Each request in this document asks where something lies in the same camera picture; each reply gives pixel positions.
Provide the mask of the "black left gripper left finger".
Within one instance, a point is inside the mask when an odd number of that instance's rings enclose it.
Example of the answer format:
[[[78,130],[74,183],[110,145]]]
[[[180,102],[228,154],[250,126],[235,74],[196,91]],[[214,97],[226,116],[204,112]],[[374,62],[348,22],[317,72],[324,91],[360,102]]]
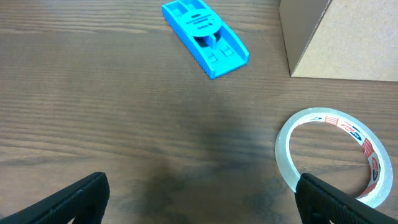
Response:
[[[51,196],[1,219],[1,224],[100,224],[110,189],[104,172],[94,172]]]

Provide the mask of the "blue plastic tape dispenser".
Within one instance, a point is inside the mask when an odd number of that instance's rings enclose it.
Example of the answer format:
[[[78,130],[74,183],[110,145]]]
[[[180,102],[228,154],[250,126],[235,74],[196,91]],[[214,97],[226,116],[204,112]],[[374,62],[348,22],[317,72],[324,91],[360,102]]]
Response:
[[[162,13],[210,79],[249,61],[249,51],[235,32],[202,0],[172,1]]]

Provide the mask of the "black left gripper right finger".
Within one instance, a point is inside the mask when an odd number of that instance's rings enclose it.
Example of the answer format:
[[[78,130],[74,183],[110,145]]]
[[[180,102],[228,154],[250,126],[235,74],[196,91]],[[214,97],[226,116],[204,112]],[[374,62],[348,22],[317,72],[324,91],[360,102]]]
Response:
[[[295,201],[303,224],[397,224],[309,173],[299,178]]]

